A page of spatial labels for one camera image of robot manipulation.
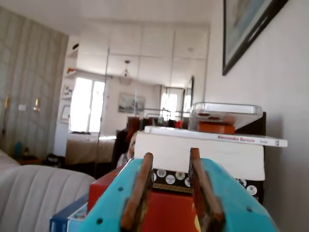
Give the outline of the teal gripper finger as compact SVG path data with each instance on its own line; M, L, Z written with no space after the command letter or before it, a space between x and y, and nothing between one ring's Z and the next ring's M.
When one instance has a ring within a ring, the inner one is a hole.
M276 232L267 210L221 165L191 148L189 180L202 232Z
M96 201L80 232L140 232L154 182L153 155L131 159Z

